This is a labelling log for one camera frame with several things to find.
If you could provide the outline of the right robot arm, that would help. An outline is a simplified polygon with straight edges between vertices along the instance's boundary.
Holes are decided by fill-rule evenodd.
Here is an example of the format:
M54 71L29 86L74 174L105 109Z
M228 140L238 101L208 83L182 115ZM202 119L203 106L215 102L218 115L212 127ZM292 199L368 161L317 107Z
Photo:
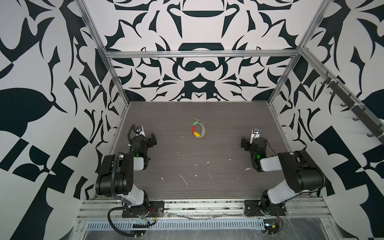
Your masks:
M267 144L264 138L241 139L241 148L250 153L257 172L282 171L284 180L264 191L259 200L246 200L246 216L284 216L287 201L302 193L318 192L327 183L326 176L306 151L282 152L267 157Z

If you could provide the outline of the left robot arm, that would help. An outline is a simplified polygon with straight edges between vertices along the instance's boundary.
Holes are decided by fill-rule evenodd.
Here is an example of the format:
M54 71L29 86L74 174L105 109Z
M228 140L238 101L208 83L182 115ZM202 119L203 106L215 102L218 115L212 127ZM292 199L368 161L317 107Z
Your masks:
M104 157L96 181L98 196L112 197L132 208L149 208L148 194L134 185L134 172L146 170L148 149L157 144L156 135L140 134L131 139L131 151Z

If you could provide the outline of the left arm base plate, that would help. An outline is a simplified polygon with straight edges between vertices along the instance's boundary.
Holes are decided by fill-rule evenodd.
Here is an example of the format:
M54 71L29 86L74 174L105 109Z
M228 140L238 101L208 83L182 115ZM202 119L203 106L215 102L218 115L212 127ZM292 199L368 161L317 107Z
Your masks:
M149 201L144 202L140 206L126 207L123 210L123 218L136 218L138 216L157 217L164 213L164 201Z

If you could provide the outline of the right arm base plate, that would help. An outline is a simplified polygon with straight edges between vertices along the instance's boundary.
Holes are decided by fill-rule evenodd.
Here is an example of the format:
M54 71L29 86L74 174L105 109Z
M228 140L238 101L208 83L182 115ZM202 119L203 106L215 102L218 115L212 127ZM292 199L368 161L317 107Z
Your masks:
M255 216L285 216L287 209L285 204L271 204L261 200L245 200L244 214L247 217Z

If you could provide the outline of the metal keyring with red grip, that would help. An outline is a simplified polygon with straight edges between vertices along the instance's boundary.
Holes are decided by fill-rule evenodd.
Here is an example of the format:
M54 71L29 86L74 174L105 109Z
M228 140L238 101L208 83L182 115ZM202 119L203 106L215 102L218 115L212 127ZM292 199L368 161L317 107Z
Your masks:
M199 138L195 137L194 132L199 133L201 136ZM206 132L207 132L207 128L202 122L200 122L200 124L197 124L196 126L193 125L192 127L192 134L197 139L203 139L206 135Z

